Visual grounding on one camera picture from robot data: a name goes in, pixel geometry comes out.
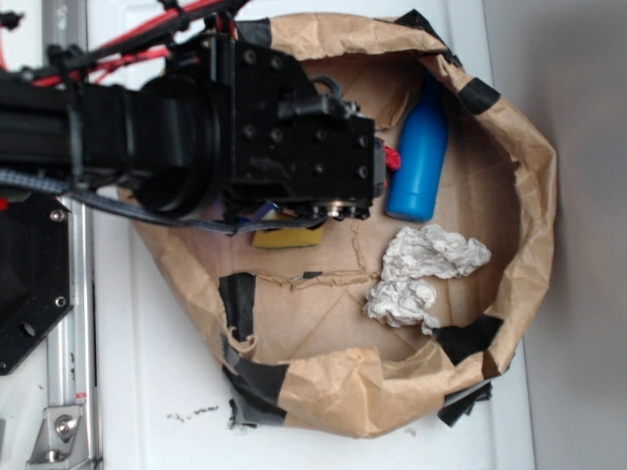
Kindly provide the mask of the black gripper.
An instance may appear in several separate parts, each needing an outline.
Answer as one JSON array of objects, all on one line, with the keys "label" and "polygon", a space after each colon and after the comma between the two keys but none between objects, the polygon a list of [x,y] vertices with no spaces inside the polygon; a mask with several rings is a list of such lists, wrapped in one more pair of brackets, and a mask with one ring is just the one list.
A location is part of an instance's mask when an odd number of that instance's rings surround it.
[{"label": "black gripper", "polygon": [[188,103],[182,142],[210,198],[366,219],[383,192],[373,120],[334,78],[308,77],[286,53],[198,35],[176,46],[166,89]]}]

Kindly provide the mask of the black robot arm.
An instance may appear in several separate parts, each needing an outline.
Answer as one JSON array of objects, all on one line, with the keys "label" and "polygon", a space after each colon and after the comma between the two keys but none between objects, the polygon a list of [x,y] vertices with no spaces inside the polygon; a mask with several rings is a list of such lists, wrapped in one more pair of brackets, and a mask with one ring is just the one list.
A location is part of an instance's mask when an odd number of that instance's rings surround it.
[{"label": "black robot arm", "polygon": [[273,203],[301,216],[366,218],[385,184],[374,123],[331,77],[222,37],[175,47],[132,91],[1,83],[1,166],[70,189],[115,185],[183,219],[222,200],[229,216]]}]

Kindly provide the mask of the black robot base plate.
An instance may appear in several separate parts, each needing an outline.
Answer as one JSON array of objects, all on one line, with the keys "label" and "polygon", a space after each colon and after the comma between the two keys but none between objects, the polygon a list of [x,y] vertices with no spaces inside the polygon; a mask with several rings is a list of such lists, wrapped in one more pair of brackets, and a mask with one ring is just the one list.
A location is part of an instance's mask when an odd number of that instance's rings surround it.
[{"label": "black robot base plate", "polygon": [[70,216],[32,194],[1,212],[1,374],[13,373],[72,306]]}]

